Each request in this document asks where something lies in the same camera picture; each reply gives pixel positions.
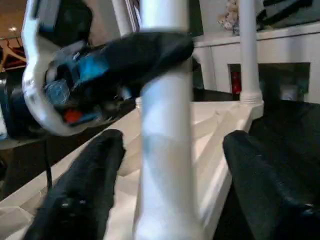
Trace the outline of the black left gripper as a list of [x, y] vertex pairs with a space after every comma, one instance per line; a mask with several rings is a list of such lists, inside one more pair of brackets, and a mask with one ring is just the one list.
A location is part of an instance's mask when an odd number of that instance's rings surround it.
[[118, 117], [118, 88], [144, 85], [187, 61], [192, 38], [182, 32], [133, 33], [95, 47], [83, 40], [57, 51], [45, 74], [47, 100], [66, 125], [104, 124]]

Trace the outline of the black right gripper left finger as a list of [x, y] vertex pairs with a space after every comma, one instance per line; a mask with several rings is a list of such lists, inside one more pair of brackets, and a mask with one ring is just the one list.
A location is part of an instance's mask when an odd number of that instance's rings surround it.
[[92, 139], [47, 192], [26, 240], [102, 240], [114, 206], [123, 133], [107, 129]]

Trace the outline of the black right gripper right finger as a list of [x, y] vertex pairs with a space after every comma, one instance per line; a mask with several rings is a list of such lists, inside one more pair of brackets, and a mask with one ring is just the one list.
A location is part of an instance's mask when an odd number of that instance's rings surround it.
[[223, 151], [248, 226], [257, 240], [320, 237], [320, 167], [236, 130]]

